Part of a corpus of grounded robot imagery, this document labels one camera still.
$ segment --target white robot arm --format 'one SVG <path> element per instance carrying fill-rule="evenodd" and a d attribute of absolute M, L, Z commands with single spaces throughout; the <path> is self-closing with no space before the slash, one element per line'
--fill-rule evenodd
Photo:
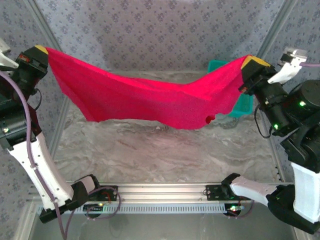
<path fill-rule="evenodd" d="M 44 208 L 40 220 L 46 223 L 57 214 L 82 206 L 100 185 L 92 174 L 72 185 L 64 180 L 49 154 L 36 111 L 27 104 L 29 96 L 36 93 L 35 85 L 47 73 L 46 49 L 34 46 L 14 63 L 0 52 L 0 60 L 0 69 L 11 72 L 10 77 L 0 72 L 0 145 L 17 159 L 34 183 Z"/>
<path fill-rule="evenodd" d="M 243 196 L 266 205 L 281 221 L 314 234 L 320 228 L 320 80 L 306 80 L 290 93 L 281 84 L 294 77 L 307 60 L 306 51 L 286 48 L 276 72 L 262 60 L 242 68 L 245 94 L 255 95 L 281 142 L 294 172 L 294 185 L 270 186 L 238 174 L 223 182 L 228 195 Z"/>

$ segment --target red cloth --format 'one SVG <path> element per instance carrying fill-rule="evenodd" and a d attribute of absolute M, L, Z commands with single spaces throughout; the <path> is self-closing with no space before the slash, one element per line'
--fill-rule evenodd
<path fill-rule="evenodd" d="M 241 65 L 246 58 L 238 58 L 192 83 L 177 84 L 115 75 L 46 49 L 62 92 L 87 121 L 156 120 L 176 129 L 199 129 L 215 114 L 231 112 L 241 94 Z"/>

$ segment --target gray marble floor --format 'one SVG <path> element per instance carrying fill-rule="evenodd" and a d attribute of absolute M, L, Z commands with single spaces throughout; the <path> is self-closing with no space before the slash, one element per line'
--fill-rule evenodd
<path fill-rule="evenodd" d="M 126 75 L 183 84 L 204 74 Z M 279 178 L 252 114 L 240 119 L 220 115 L 201 129 L 177 130 L 157 121 L 87 122 L 71 104 L 54 161 L 70 181 L 91 173 L 103 182 L 123 183 L 220 182 L 233 172 L 260 182 Z"/>

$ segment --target patterned wallpaper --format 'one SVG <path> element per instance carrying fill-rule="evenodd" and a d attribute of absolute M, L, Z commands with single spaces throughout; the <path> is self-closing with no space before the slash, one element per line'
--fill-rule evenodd
<path fill-rule="evenodd" d="M 266 60 L 277 64 L 286 46 L 293 46 L 308 51 L 308 62 L 320 62 L 320 2 L 299 0 L 286 24 L 278 34 L 276 41 L 267 54 Z M 297 84 L 307 79 L 320 79 L 319 68 L 303 68 L 298 75 L 284 85 L 290 91 Z M 293 181 L 293 170 L 288 156 L 280 145 L 282 138 L 276 137 L 276 148 L 283 164 L 287 181 Z"/>
<path fill-rule="evenodd" d="M 47 45 L 37 24 L 20 0 L 0 1 L 0 37 L 11 47 L 10 57 L 16 59 L 21 51 L 36 44 Z M 42 93 L 42 104 L 37 111 L 39 124 L 46 137 L 47 145 L 53 136 L 58 120 L 63 95 L 49 72 L 37 87 Z M 39 95 L 30 98 L 36 106 Z M 18 217 L 28 196 L 31 181 L 18 161 L 0 147 L 0 239 L 11 239 L 17 227 Z"/>
<path fill-rule="evenodd" d="M 106 70 L 203 70 L 255 54 L 283 0 L 36 0 L 62 49 Z"/>

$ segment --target purple cable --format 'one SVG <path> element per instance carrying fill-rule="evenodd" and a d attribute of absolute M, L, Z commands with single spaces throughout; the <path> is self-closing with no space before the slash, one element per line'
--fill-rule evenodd
<path fill-rule="evenodd" d="M 19 98 L 21 100 L 21 103 L 22 103 L 23 108 L 24 108 L 25 119 L 26 119 L 26 151 L 27 151 L 27 154 L 28 154 L 28 158 L 29 158 L 31 167 L 34 169 L 36 177 L 39 179 L 42 187 L 44 188 L 44 190 L 46 192 L 46 194 L 48 194 L 50 200 L 52 201 L 52 203 L 54 205 L 63 240 L 67 240 L 67 235 L 65 234 L 65 231 L 64 231 L 64 226 L 63 226 L 63 223 L 62 223 L 60 210 L 59 210 L 58 204 L 55 202 L 55 200 L 56 200 L 55 196 L 51 193 L 51 191 L 48 188 L 46 182 L 44 181 L 43 177 L 41 176 L 41 174 L 40 174 L 40 172 L 39 172 L 39 170 L 37 168 L 37 165 L 35 163 L 33 154 L 32 154 L 32 149 L 31 149 L 31 117 L 30 117 L 30 112 L 29 112 L 29 107 L 28 107 L 27 100 L 26 100 L 24 94 L 21 92 L 21 90 L 18 87 L 18 85 L 9 76 L 4 74 L 2 71 L 0 71 L 0 76 L 2 78 L 4 78 L 13 87 L 13 89 L 16 91 L 16 93 L 18 94 L 18 96 L 19 96 Z"/>
<path fill-rule="evenodd" d="M 120 196 L 119 192 L 118 192 L 115 188 L 113 188 L 113 187 L 110 187 L 110 186 L 102 186 L 102 187 L 99 187 L 99 188 L 97 188 L 97 189 L 92 190 L 91 192 L 89 192 L 89 195 L 94 194 L 94 193 L 96 193 L 96 192 L 98 192 L 98 191 L 100 191 L 100 190 L 103 190 L 103 189 L 112 190 L 112 191 L 116 192 L 116 194 L 117 194 L 118 197 L 119 197 L 119 204 L 118 204 L 116 210 L 114 211 L 114 213 L 112 213 L 112 214 L 110 214 L 110 215 L 108 215 L 108 216 L 99 217 L 99 218 L 87 217 L 88 220 L 93 220 L 93 221 L 95 221 L 95 220 L 102 220 L 102 219 L 110 219 L 110 218 L 114 217 L 114 216 L 117 214 L 117 212 L 120 210 L 121 203 L 122 203 L 121 196 Z M 94 208 L 94 207 L 90 207 L 90 208 L 86 211 L 86 213 L 88 214 L 93 208 Z M 66 234 L 66 235 L 68 235 L 69 225 L 70 225 L 70 223 L 71 223 L 72 217 L 73 217 L 74 214 L 75 214 L 75 211 L 76 211 L 76 210 L 73 210 L 73 211 L 71 212 L 70 217 L 69 217 L 69 219 L 68 219 L 68 222 L 66 223 L 66 226 L 65 226 L 65 234 Z"/>
<path fill-rule="evenodd" d="M 300 63 L 301 67 L 307 67 L 307 68 L 320 68 L 320 63 L 306 63 L 302 62 Z"/>

